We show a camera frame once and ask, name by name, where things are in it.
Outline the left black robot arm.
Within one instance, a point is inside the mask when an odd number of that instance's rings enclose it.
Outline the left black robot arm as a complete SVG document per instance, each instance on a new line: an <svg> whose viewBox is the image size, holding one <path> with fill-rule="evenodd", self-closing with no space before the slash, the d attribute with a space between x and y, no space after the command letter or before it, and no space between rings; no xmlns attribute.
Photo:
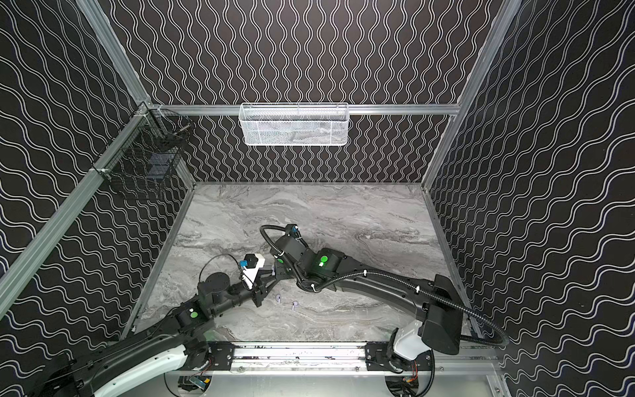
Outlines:
<svg viewBox="0 0 635 397"><path fill-rule="evenodd" d="M230 309L253 302L261 306L276 285L269 271L251 287L233 284L222 272L197 285L197 293L171 309L156 324L121 342L46 367L28 396L119 396L159 375L177 370L204 371L215 365L204 334Z"/></svg>

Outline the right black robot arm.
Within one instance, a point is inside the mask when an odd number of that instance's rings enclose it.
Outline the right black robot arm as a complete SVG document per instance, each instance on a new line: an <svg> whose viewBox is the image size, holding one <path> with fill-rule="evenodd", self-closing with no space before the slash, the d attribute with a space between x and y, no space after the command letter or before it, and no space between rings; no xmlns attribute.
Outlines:
<svg viewBox="0 0 635 397"><path fill-rule="evenodd" d="M394 356L412 361L427 351L454 356L461 350L465 307L448 277L408 278L367 266L341 251L315 252L294 234L277 240L267 233L262 236L279 272L296 280L300 289L313 294L326 290L362 294L413 314L413 322L391 338Z"/></svg>

